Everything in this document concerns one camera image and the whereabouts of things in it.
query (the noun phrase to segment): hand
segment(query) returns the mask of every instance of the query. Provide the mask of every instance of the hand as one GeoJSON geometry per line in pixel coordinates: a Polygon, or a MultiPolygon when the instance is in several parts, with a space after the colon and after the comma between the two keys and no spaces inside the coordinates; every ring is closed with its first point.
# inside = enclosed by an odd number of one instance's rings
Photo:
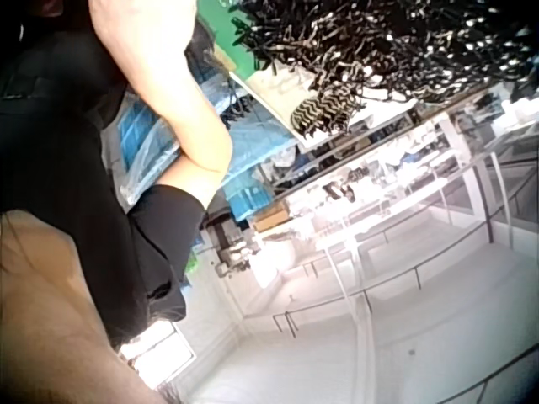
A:
{"type": "Polygon", "coordinates": [[[172,114],[190,77],[185,48],[196,0],[89,0],[92,23],[131,86],[160,115],[172,114]]]}

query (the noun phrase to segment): white wall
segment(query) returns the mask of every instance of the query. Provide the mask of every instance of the white wall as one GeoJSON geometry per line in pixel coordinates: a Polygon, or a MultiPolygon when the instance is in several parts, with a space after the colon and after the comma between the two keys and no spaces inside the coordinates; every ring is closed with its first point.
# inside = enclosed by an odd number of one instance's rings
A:
{"type": "Polygon", "coordinates": [[[215,252],[203,252],[198,259],[198,268],[188,275],[192,287],[184,292],[187,317],[178,323],[196,355],[196,360],[172,380],[182,397],[189,396],[243,336],[211,264],[218,262],[215,252]]]}

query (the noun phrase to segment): metal pole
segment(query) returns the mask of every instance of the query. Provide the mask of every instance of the metal pole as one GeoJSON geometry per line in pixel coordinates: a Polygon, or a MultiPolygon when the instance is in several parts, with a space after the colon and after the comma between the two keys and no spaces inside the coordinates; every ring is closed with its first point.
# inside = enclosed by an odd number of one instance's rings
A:
{"type": "Polygon", "coordinates": [[[415,271],[415,278],[418,280],[418,287],[419,287],[419,290],[421,290],[421,282],[419,281],[419,274],[418,274],[418,269],[417,269],[417,267],[414,268],[414,271],[415,271]]]}
{"type": "Polygon", "coordinates": [[[481,393],[479,393],[478,400],[476,401],[477,404],[481,404],[481,401],[483,401],[483,396],[485,395],[485,391],[487,390],[487,384],[488,380],[483,383],[483,388],[481,389],[481,393]]]}
{"type": "Polygon", "coordinates": [[[520,216],[520,207],[519,207],[519,195],[515,194],[515,208],[516,208],[516,215],[520,216]]]}
{"type": "Polygon", "coordinates": [[[277,316],[275,314],[273,315],[273,321],[274,321],[275,325],[277,326],[277,328],[279,328],[279,332],[283,332],[283,329],[280,327],[280,324],[277,321],[277,316]]]}
{"type": "Polygon", "coordinates": [[[511,225],[511,212],[509,207],[509,200],[507,199],[507,189],[505,188],[505,181],[502,177],[502,170],[499,166],[498,157],[496,153],[490,153],[492,158],[492,164],[494,165],[494,171],[498,177],[499,187],[502,191],[502,200],[504,201],[505,219],[507,220],[507,230],[509,231],[509,247],[513,249],[513,226],[511,225]]]}
{"type": "Polygon", "coordinates": [[[300,331],[300,329],[297,327],[296,325],[296,322],[294,321],[294,319],[292,318],[292,313],[288,313],[288,318],[290,318],[290,321],[292,323],[292,326],[294,326],[294,328],[296,329],[296,331],[300,331]]]}
{"type": "Polygon", "coordinates": [[[337,266],[335,265],[334,259],[331,257],[331,254],[329,253],[329,250],[327,248],[324,249],[324,252],[326,253],[326,257],[328,257],[329,264],[331,265],[331,269],[334,271],[335,278],[337,279],[337,283],[339,284],[340,291],[343,293],[344,299],[346,300],[346,304],[348,305],[348,310],[350,311],[350,315],[352,316],[352,320],[354,320],[355,324],[359,324],[357,320],[357,316],[355,315],[354,305],[352,304],[352,300],[348,296],[348,293],[346,292],[346,288],[344,287],[343,280],[340,277],[339,270],[337,269],[337,266]]]}
{"type": "Polygon", "coordinates": [[[290,328],[290,332],[292,333],[292,337],[296,338],[296,333],[294,332],[294,328],[292,328],[292,324],[290,319],[288,318],[288,311],[285,311],[285,319],[288,323],[288,327],[290,328]]]}
{"type": "Polygon", "coordinates": [[[372,314],[371,301],[369,300],[369,296],[367,296],[367,291],[366,290],[363,290],[363,295],[365,295],[365,300],[367,300],[367,305],[369,306],[369,311],[372,314]]]}
{"type": "Polygon", "coordinates": [[[312,271],[314,272],[314,276],[315,278],[318,278],[318,271],[316,268],[314,268],[314,262],[311,261],[311,268],[312,268],[312,271]]]}
{"type": "Polygon", "coordinates": [[[444,202],[444,206],[446,208],[447,219],[449,221],[449,224],[453,226],[453,219],[451,218],[451,212],[449,211],[449,208],[447,207],[447,201],[446,201],[446,196],[444,195],[444,189],[440,189],[440,195],[441,195],[441,200],[444,202]]]}
{"type": "Polygon", "coordinates": [[[481,202],[483,204],[483,210],[485,211],[485,222],[487,223],[487,232],[488,232],[488,242],[492,244],[494,242],[494,234],[492,231],[492,222],[490,220],[490,213],[488,213],[487,198],[485,196],[485,190],[483,188],[483,183],[479,177],[479,171],[476,166],[473,166],[473,174],[478,182],[479,194],[481,195],[481,202]]]}
{"type": "MultiPolygon", "coordinates": [[[[434,170],[433,168],[432,168],[432,173],[435,176],[435,180],[437,180],[438,174],[436,173],[436,170],[434,170]]],[[[449,211],[449,208],[447,207],[446,195],[444,194],[443,188],[440,188],[440,196],[441,196],[442,202],[444,203],[444,207],[446,208],[447,220],[449,221],[449,224],[453,226],[453,219],[451,218],[451,212],[449,211]]]]}

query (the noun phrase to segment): white floor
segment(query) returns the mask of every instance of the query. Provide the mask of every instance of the white floor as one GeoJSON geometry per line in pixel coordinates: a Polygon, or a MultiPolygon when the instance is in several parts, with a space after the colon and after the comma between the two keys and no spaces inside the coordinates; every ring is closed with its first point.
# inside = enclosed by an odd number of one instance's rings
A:
{"type": "MultiPolygon", "coordinates": [[[[376,401],[443,400],[537,343],[538,285],[537,262],[494,244],[421,291],[375,302],[376,401]]],[[[525,384],[534,368],[539,371],[539,354],[519,366],[493,380],[483,402],[514,402],[519,383],[525,384]]],[[[475,402],[478,394],[459,402],[475,402]]]]}
{"type": "Polygon", "coordinates": [[[193,404],[354,404],[357,335],[349,316],[311,324],[301,337],[268,333],[247,339],[208,378],[193,404]]]}
{"type": "MultiPolygon", "coordinates": [[[[434,279],[373,301],[374,362],[367,323],[350,316],[300,324],[297,339],[255,334],[189,402],[226,404],[422,404],[461,391],[539,341],[537,262],[486,245],[434,279]],[[376,399],[365,400],[375,369],[376,399]]],[[[484,403],[515,402],[539,372],[539,353],[492,380],[484,403]]],[[[474,403],[480,389],[458,403],[474,403]]]]}

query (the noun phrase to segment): forearm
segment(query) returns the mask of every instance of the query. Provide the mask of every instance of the forearm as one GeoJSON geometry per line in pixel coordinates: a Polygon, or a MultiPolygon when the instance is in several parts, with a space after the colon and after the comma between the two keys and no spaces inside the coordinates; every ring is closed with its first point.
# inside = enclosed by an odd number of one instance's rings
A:
{"type": "Polygon", "coordinates": [[[157,112],[172,127],[183,154],[197,166],[224,176],[232,157],[227,128],[189,72],[181,73],[174,87],[166,96],[166,106],[159,102],[162,99],[147,102],[152,107],[162,105],[157,112]]]}

